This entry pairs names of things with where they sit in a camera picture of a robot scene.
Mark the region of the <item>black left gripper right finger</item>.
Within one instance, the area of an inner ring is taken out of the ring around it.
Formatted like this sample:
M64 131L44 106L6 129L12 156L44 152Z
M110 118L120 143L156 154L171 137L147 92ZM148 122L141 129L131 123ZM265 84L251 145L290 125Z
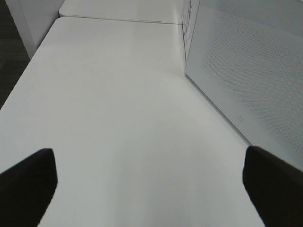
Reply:
M246 150L242 182L267 227L303 225L303 173L261 147Z

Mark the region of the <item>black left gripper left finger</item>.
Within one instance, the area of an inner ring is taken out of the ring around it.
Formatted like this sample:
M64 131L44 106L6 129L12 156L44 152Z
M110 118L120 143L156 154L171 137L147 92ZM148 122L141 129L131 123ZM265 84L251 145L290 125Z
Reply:
M41 149L0 174L0 225L36 227L57 188L54 152Z

